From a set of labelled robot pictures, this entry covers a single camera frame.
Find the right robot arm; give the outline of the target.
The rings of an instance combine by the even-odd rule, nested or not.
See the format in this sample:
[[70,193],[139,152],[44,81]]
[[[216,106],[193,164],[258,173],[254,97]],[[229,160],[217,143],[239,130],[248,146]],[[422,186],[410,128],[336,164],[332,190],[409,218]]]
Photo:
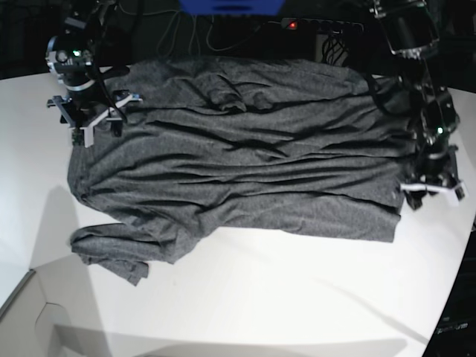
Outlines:
[[75,1],[61,32],[51,37],[46,48],[49,71],[66,89],[66,95],[53,96],[46,106],[58,108],[60,122],[68,125],[75,146],[91,147],[95,128],[104,121],[110,124],[113,136],[122,136],[127,122],[123,108],[143,100],[127,89],[109,91],[106,87],[105,80],[129,73],[127,65],[100,70],[108,22],[118,5],[118,1]]

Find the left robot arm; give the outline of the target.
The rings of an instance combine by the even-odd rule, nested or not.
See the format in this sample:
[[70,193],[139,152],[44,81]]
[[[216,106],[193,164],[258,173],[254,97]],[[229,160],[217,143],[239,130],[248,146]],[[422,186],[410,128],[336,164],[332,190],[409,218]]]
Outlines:
[[395,118],[410,118],[416,148],[399,190],[412,210],[427,195],[443,195],[457,206],[466,187],[457,171],[457,146],[449,138],[460,119],[443,79],[439,35],[425,1],[374,1],[370,12],[381,25],[399,65],[397,79],[410,106]]

